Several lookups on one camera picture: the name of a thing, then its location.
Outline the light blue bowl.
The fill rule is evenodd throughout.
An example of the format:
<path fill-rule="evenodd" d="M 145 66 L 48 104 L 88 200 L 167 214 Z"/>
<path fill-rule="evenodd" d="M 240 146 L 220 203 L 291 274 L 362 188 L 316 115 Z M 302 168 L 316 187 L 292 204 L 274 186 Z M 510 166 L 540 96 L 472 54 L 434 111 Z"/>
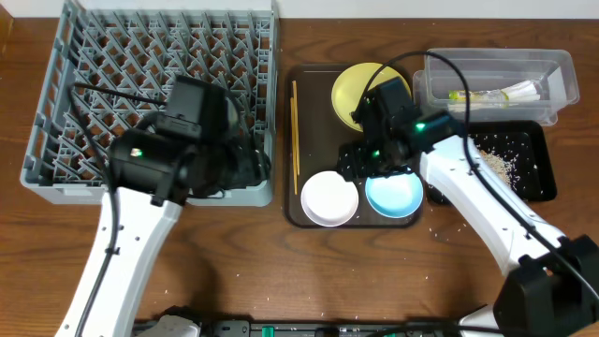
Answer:
<path fill-rule="evenodd" d="M 365 195 L 372 209 L 387 218 L 404 218 L 420 208 L 424 188 L 415 173 L 368 178 Z"/>

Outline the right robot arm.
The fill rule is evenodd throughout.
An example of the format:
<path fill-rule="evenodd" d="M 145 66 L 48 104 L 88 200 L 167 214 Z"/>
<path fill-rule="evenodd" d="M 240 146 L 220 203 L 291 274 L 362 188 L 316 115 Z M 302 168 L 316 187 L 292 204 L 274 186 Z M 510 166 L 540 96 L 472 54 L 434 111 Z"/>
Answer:
<path fill-rule="evenodd" d="M 357 78 L 346 111 L 363 139 L 340 149 L 346 180 L 407 172 L 416 158 L 423 180 L 439 190 L 487 245 L 504 285 L 497 300 L 461 318 L 462 336 L 569 336 L 598 320 L 598 246 L 568 239 L 508 187 L 448 112 L 425 116 L 400 77 L 376 86 Z"/>

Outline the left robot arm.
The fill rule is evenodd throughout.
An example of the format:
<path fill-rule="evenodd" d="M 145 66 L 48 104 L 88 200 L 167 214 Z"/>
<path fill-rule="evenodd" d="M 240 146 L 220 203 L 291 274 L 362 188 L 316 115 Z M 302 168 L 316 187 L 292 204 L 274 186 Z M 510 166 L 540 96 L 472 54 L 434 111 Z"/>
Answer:
<path fill-rule="evenodd" d="M 186 200 L 222 199 L 270 177 L 270 159 L 228 89 L 179 76 L 162 104 L 95 156 L 106 191 L 60 336 L 129 335 Z"/>

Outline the green white snack wrapper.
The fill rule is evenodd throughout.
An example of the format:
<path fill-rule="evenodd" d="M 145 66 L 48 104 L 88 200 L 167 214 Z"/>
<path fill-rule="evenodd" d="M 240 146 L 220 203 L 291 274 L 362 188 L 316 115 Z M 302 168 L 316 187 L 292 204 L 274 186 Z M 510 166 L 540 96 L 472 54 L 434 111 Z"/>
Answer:
<path fill-rule="evenodd" d="M 473 102 L 490 102 L 490 103 L 506 103 L 509 97 L 502 90 L 491 91 L 465 91 L 465 90 L 450 90 L 448 98 L 453 101 L 465 102 L 469 99 Z"/>

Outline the white bowl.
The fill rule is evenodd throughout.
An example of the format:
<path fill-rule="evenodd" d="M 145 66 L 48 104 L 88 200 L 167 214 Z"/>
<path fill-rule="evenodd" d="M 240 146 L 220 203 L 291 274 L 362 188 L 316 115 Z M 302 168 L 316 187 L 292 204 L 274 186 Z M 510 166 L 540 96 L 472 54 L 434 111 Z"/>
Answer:
<path fill-rule="evenodd" d="M 321 227 L 338 227 L 349 221 L 359 205 L 356 186 L 336 171 L 321 171 L 301 189 L 300 204 L 305 215 Z"/>

